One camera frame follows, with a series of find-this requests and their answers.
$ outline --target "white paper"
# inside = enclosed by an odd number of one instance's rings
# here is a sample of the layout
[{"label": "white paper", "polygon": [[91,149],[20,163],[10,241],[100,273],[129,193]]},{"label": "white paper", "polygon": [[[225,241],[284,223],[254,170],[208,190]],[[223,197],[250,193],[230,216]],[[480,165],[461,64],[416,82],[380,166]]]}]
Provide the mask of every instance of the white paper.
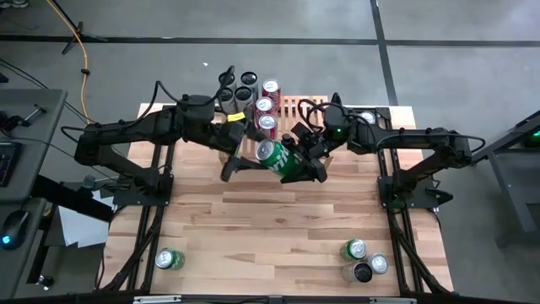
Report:
[{"label": "white paper", "polygon": [[[113,197],[101,198],[99,191],[93,191],[93,198],[113,208]],[[77,242],[78,247],[87,247],[107,241],[109,223],[79,214],[71,209],[58,208],[66,245]]]}]

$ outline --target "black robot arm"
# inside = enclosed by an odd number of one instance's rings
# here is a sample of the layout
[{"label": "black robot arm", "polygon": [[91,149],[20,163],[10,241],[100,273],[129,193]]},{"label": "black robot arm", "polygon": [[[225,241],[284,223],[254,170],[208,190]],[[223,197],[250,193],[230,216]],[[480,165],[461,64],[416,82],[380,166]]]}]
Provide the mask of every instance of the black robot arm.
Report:
[{"label": "black robot arm", "polygon": [[264,169],[257,163],[237,157],[244,136],[257,141],[265,139],[253,125],[252,108],[247,107],[244,117],[239,120],[214,123],[214,103],[208,103],[209,100],[208,96],[184,95],[178,105],[167,106],[136,121],[90,124],[78,140],[75,160],[86,166],[105,166],[132,179],[136,187],[147,191],[160,190],[162,176],[159,171],[142,168],[115,153],[111,148],[113,144],[149,141],[170,145],[183,139],[225,152],[230,155],[221,175],[226,182],[233,171]]},{"label": "black robot arm", "polygon": [[281,182],[324,182],[327,172],[319,159],[344,144],[357,155],[374,154],[380,149],[432,149],[434,153],[414,167],[393,173],[391,192],[402,198],[409,197],[418,182],[436,172],[471,163],[469,136],[444,128],[386,130],[368,123],[354,108],[342,106],[337,94],[326,106],[324,129],[312,131],[298,123],[291,129],[298,141],[289,135],[283,137],[282,144],[294,151],[300,168]]}]

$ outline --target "red soda can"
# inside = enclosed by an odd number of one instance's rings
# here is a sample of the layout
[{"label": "red soda can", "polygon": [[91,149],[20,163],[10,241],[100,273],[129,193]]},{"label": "red soda can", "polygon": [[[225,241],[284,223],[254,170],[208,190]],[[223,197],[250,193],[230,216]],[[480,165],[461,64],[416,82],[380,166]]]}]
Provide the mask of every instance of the red soda can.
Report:
[{"label": "red soda can", "polygon": [[273,101],[277,111],[281,106],[281,85],[276,79],[269,79],[262,83],[262,96],[269,97]]},{"label": "red soda can", "polygon": [[276,108],[273,106],[273,100],[268,97],[261,97],[255,103],[255,119],[256,122],[265,114],[273,115],[276,113]]},{"label": "red soda can", "polygon": [[257,121],[259,130],[267,135],[270,139],[276,139],[278,136],[278,120],[273,115],[265,114],[259,117]]}]

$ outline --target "wooden tabletop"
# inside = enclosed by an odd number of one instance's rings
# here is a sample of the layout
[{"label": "wooden tabletop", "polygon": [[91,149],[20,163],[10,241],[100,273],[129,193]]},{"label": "wooden tabletop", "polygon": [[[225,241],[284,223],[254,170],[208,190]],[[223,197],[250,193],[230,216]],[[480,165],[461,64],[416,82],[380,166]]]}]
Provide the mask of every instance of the wooden tabletop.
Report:
[{"label": "wooden tabletop", "polygon": [[[141,105],[141,113],[148,104]],[[163,105],[154,105],[153,111]],[[415,128],[412,108],[391,106],[395,128]],[[128,158],[150,166],[154,146],[134,143]],[[419,150],[398,150],[403,168],[422,160]],[[155,269],[153,293],[397,296],[396,269],[386,212],[380,207],[375,155],[355,155],[344,147],[332,153],[324,183],[282,185],[270,171],[241,171],[229,183],[219,180],[218,152],[179,141],[175,147],[175,183],[159,238],[159,248],[186,255],[180,270]],[[132,253],[140,207],[125,208],[111,224],[105,246],[106,285]],[[411,210],[418,255],[433,275],[452,290],[439,226],[426,210]],[[389,271],[370,283],[345,282],[347,264],[338,250],[358,237],[368,253],[384,253]],[[138,286],[148,256],[143,256]],[[409,286],[410,262],[404,258]]]}]

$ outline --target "grey floor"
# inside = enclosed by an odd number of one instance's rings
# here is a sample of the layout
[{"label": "grey floor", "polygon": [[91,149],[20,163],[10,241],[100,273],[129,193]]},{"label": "grey floor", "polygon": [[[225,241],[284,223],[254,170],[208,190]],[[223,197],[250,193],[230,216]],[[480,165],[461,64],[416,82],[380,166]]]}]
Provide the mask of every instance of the grey floor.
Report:
[{"label": "grey floor", "polygon": [[[72,0],[70,15],[96,35],[354,38],[374,39],[369,0]],[[379,0],[387,39],[540,40],[536,0]],[[68,35],[44,1],[0,15],[0,34]],[[87,44],[92,75],[86,102],[100,122],[134,118],[162,80],[175,94],[211,94],[230,64],[275,77],[287,95],[341,93],[346,104],[388,105],[377,46],[98,45]],[[0,42],[0,57],[49,87],[65,89],[79,107],[78,48],[66,56],[62,43]],[[420,128],[454,128],[493,142],[514,123],[537,111],[540,48],[389,47],[400,106],[412,106]],[[32,88],[12,76],[0,88]],[[60,125],[81,125],[70,112]],[[60,133],[53,143],[74,144]],[[120,147],[126,152],[127,147]],[[89,173],[50,149],[42,169],[58,181]],[[442,235],[456,291],[468,296],[540,301],[537,247],[499,250],[494,238],[516,228],[488,164],[437,176],[455,199],[442,206]],[[57,249],[46,272],[57,278],[47,294],[89,291],[100,248]],[[21,286],[18,296],[42,295]]]}]

